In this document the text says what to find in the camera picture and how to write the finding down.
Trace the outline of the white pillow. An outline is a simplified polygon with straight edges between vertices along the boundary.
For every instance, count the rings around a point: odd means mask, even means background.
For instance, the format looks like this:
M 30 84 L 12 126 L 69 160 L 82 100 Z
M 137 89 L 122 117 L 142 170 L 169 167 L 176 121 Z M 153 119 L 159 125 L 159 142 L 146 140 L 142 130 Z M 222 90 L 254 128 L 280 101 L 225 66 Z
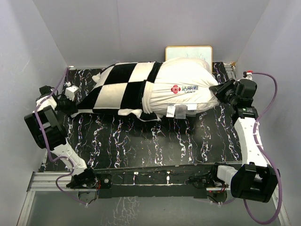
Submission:
M 197 113 L 219 105 L 209 90 L 218 85 L 209 64 L 199 58 L 173 58 L 165 61 L 153 85 L 145 86 L 144 111 L 165 116 L 169 105 L 196 105 Z

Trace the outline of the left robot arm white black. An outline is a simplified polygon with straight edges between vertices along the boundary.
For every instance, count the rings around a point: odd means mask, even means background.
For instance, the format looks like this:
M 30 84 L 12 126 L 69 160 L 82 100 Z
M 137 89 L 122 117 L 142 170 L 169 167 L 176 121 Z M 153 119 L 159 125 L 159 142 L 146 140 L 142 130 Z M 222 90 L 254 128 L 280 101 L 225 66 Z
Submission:
M 78 156 L 68 142 L 68 133 L 63 123 L 59 121 L 58 112 L 70 116 L 76 111 L 76 93 L 79 88 L 68 86 L 65 92 L 56 95 L 56 89 L 51 86 L 40 88 L 40 97 L 36 99 L 35 110 L 24 117 L 24 121 L 41 149 L 47 149 L 49 159 L 54 154 L 71 172 L 71 181 L 67 188 L 93 188 L 97 176 Z

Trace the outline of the black white checkered pillowcase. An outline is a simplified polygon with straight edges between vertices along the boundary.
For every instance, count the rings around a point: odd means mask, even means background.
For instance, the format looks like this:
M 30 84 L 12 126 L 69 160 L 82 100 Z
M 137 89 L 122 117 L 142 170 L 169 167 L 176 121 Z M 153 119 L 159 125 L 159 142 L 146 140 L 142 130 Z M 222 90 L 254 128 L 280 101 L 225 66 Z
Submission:
M 77 114 L 133 114 L 143 122 L 160 121 L 150 97 L 162 62 L 117 63 L 93 77 L 95 86 L 77 105 Z

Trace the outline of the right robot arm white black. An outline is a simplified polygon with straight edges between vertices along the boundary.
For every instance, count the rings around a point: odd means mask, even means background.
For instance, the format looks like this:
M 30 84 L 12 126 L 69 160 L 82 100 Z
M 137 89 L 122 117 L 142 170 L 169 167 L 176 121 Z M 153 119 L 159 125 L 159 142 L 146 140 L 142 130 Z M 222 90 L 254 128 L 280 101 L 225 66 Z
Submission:
M 232 107 L 231 118 L 242 154 L 239 169 L 226 163 L 215 163 L 210 171 L 210 183 L 216 187 L 228 185 L 235 198 L 269 202 L 278 181 L 276 170 L 260 152 L 263 147 L 258 130 L 258 113 L 252 106 L 257 84 L 249 79 L 230 79 L 209 89 L 220 102 Z

